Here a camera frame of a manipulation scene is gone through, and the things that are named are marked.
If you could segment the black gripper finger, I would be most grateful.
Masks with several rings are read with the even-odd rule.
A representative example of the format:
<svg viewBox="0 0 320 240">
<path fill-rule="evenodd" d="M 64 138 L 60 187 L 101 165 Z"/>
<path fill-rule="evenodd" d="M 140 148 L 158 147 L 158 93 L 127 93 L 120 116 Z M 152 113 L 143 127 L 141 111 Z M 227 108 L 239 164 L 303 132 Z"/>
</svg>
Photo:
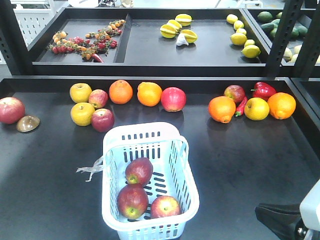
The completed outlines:
<svg viewBox="0 0 320 240">
<path fill-rule="evenodd" d="M 302 227 L 299 204 L 259 203 L 255 207 L 258 221 L 271 230 L 280 240 L 301 240 L 298 230 Z"/>
</svg>

